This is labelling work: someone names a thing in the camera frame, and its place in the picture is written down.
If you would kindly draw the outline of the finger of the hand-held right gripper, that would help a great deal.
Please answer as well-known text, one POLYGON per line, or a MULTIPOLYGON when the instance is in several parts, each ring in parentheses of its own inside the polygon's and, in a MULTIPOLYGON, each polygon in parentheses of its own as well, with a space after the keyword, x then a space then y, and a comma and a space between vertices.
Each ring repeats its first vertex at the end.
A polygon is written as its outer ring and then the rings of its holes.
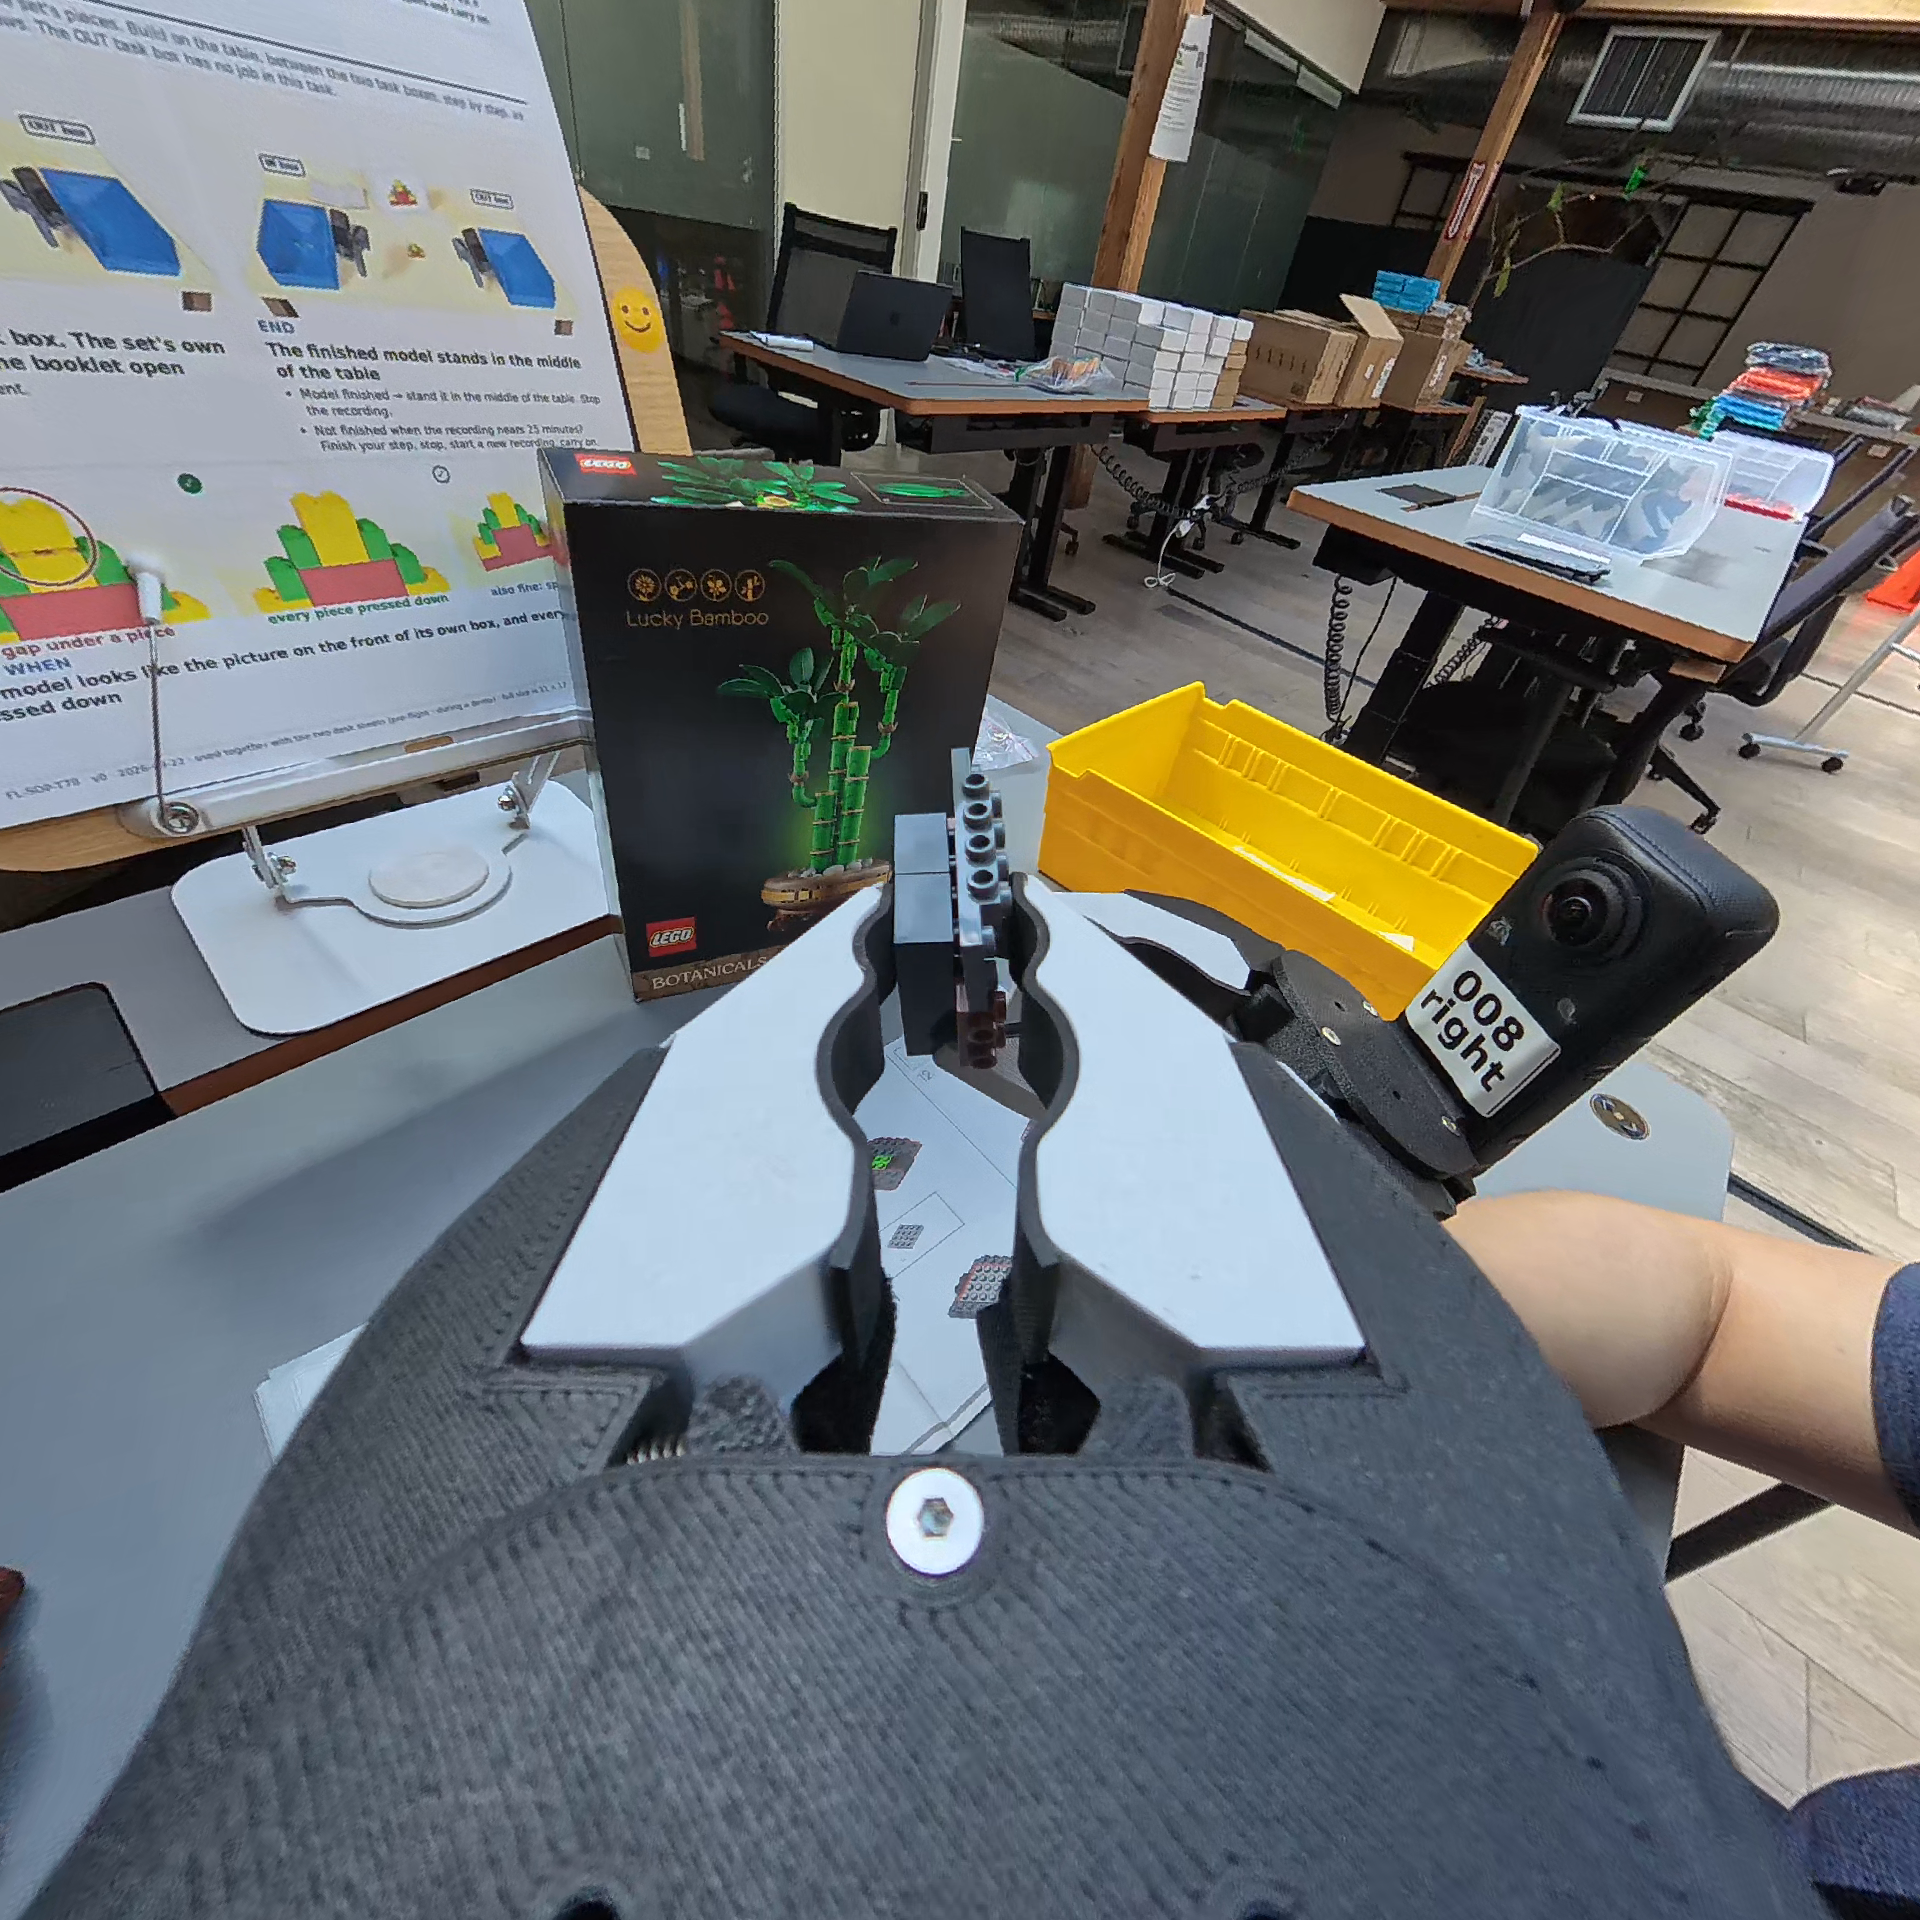
POLYGON ((1115 896, 1113 939, 1191 1002, 1247 1002, 1279 945, 1177 896, 1115 896))

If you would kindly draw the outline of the grey brick plate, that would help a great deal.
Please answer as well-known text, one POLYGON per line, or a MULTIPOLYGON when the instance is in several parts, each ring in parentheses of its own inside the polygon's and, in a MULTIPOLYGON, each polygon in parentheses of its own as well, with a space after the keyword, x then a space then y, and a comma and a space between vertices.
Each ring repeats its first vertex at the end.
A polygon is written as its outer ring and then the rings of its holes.
POLYGON ((1002 933, 1011 920, 1013 871, 1002 796, 951 751, 951 909, 956 939, 956 1045, 972 1068, 993 1068, 1006 1040, 1002 933))

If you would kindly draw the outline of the dark grey Lego assembly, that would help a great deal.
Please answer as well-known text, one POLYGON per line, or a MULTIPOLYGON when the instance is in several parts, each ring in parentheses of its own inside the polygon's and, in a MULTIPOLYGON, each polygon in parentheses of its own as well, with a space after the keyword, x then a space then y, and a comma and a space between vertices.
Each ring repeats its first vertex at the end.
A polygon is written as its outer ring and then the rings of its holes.
POLYGON ((894 963, 905 1051, 931 1056, 956 1045, 956 939, 951 815, 897 816, 894 963))

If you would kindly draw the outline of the grey office desk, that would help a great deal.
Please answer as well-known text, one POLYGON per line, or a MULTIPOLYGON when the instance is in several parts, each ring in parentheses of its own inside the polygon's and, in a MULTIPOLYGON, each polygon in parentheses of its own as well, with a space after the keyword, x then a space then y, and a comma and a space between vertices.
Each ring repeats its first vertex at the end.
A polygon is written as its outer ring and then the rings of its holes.
POLYGON ((1147 397, 1097 373, 1081 391, 1050 391, 1033 377, 969 368, 951 357, 901 364, 810 346, 790 352, 751 331, 724 331, 735 359, 755 361, 805 388, 865 400, 897 417, 903 444, 929 455, 1002 451, 1015 460, 1013 507, 1023 538, 1011 600, 1061 623, 1094 603, 1051 585, 1066 524, 1074 449, 1094 449, 1141 418, 1147 397))
POLYGON ((1487 476, 1446 468, 1297 487, 1287 507, 1324 529, 1319 569, 1358 585, 1393 581, 1421 592, 1362 709, 1335 725, 1341 751, 1377 765, 1397 763, 1509 827, 1577 690, 1599 697, 1622 684, 1630 665, 1673 658, 1694 681, 1715 684, 1746 656, 1786 583, 1794 540, 1780 521, 1718 511, 1687 555, 1614 563, 1604 581, 1579 585, 1468 548, 1469 507, 1371 512, 1381 487, 1417 477, 1436 490, 1469 490, 1487 476), (1492 650, 1514 664, 1494 672, 1492 690, 1514 681, 1527 697, 1503 737, 1476 733, 1469 751, 1469 765, 1499 775, 1490 796, 1460 784, 1457 760, 1417 760, 1407 732, 1463 618, 1499 624, 1492 650))

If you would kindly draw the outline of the black desk pad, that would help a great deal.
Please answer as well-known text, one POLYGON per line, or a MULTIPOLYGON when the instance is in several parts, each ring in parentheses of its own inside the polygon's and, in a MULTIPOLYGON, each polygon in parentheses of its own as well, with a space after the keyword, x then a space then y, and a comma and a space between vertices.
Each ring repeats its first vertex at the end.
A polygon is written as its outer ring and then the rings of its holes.
POLYGON ((169 1117, 103 984, 78 984, 4 1008, 4 1184, 33 1179, 169 1117))

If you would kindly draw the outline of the instruction booklet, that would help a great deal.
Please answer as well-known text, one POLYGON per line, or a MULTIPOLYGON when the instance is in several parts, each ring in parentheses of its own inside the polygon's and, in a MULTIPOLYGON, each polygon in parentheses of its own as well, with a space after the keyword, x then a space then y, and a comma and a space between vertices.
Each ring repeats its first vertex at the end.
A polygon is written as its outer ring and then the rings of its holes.
POLYGON ((988 1405, 972 1309, 1013 1250, 1023 1123, 897 1043, 854 1125, 874 1149, 881 1269, 897 1301, 874 1448, 932 1453, 988 1405))

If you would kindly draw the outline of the whiteboard on wheels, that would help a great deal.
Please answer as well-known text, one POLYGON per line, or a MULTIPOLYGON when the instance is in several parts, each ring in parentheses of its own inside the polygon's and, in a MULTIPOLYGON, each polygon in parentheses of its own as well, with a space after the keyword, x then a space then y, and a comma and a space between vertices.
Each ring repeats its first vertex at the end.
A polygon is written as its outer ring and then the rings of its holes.
POLYGON ((1845 772, 1854 739, 1847 732, 1867 707, 1916 719, 1918 610, 1916 587, 1875 587, 1852 597, 1818 644, 1809 671, 1791 684, 1818 707, 1740 739, 1743 761, 1790 761, 1825 777, 1845 772))

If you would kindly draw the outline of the black office chair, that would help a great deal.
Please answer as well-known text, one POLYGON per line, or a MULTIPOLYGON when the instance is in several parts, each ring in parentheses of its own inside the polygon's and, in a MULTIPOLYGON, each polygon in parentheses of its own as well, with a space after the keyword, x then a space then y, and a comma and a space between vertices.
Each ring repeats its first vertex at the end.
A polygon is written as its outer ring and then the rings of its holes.
POLYGON ((956 341, 978 357, 1027 364, 1038 351, 1033 256, 1021 236, 957 233, 962 316, 956 341))
POLYGON ((1654 690, 1635 715, 1598 707, 1542 751, 1519 809, 1519 827, 1541 841, 1553 840, 1582 809, 1626 802, 1644 780, 1660 777, 1698 804, 1691 829, 1710 832, 1721 804, 1670 757, 1666 732, 1685 709, 1710 697, 1749 709, 1778 699, 1811 665, 1843 600, 1875 565, 1910 552, 1916 536, 1916 503, 1894 496, 1870 524, 1780 587, 1756 644, 1715 684, 1691 679, 1673 658, 1660 664, 1654 690))
MULTIPOLYGON (((775 335, 834 346, 860 273, 890 274, 898 229, 842 223, 785 207, 767 324, 775 335)), ((868 449, 881 410, 810 387, 738 354, 734 373, 707 397, 714 421, 738 447, 761 447, 779 461, 839 466, 847 449, 868 449)))

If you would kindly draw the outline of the clear plastic organizer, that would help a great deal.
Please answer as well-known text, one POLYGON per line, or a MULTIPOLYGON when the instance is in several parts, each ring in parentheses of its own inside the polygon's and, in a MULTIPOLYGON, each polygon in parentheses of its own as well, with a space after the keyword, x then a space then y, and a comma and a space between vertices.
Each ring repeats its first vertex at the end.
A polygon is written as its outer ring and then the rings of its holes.
POLYGON ((1711 529, 1732 468, 1715 441, 1525 404, 1468 540, 1564 563, 1677 560, 1711 529))

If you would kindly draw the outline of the clear plastic container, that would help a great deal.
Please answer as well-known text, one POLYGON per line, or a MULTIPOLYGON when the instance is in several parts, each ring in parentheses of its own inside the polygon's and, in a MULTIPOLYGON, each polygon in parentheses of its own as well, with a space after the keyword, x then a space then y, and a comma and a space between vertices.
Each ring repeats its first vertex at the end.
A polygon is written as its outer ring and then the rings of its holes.
POLYGON ((1711 447, 1727 455, 1724 505, 1778 521, 1811 521, 1828 491, 1836 460, 1773 436, 1716 428, 1711 447))

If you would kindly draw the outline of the black bamboo set box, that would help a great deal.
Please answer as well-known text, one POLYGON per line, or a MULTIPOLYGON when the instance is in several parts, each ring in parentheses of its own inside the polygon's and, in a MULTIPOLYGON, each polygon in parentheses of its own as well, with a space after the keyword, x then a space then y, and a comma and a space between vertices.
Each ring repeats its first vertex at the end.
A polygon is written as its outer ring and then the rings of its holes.
POLYGON ((545 449, 635 996, 741 981, 886 881, 975 746, 1021 520, 962 476, 545 449))

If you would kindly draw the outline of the person's blue shirt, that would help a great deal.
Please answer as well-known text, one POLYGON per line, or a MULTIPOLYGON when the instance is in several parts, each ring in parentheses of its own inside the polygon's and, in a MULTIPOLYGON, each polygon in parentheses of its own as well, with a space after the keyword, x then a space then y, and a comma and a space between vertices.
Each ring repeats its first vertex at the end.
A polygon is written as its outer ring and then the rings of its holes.
MULTIPOLYGON (((1870 1367, 1882 1467, 1918 1522, 1918 1269, 1882 1293, 1870 1367)), ((1843 1919, 1918 1916, 1918 1768, 1818 1787, 1782 1816, 1782 1835, 1818 1896, 1843 1919)))

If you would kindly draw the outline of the paper notice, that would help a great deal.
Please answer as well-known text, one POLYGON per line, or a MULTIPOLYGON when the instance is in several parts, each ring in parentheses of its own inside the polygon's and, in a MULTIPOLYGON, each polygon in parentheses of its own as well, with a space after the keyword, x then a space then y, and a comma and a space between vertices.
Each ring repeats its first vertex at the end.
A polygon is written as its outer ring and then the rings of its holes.
POLYGON ((1158 116, 1149 137, 1149 157, 1186 162, 1193 148, 1193 136, 1204 97, 1210 73, 1210 44, 1213 19, 1204 10, 1183 17, 1181 37, 1177 42, 1169 82, 1164 87, 1158 116))

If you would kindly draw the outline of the printed instruction sheet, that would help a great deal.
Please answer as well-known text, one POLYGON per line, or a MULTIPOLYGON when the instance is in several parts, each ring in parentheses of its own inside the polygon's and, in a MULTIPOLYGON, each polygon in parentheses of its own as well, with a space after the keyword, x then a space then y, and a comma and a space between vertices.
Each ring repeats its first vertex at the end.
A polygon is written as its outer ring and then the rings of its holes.
POLYGON ((4 826, 579 696, 623 449, 525 4, 3 4, 4 826))

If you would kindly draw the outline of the wall vent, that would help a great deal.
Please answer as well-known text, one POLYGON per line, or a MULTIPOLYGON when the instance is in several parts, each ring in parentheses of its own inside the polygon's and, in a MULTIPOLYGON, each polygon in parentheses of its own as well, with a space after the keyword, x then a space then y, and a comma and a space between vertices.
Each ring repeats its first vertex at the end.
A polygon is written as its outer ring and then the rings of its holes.
POLYGON ((1673 132, 1711 63, 1710 29, 1611 28, 1567 112, 1572 128, 1673 132))

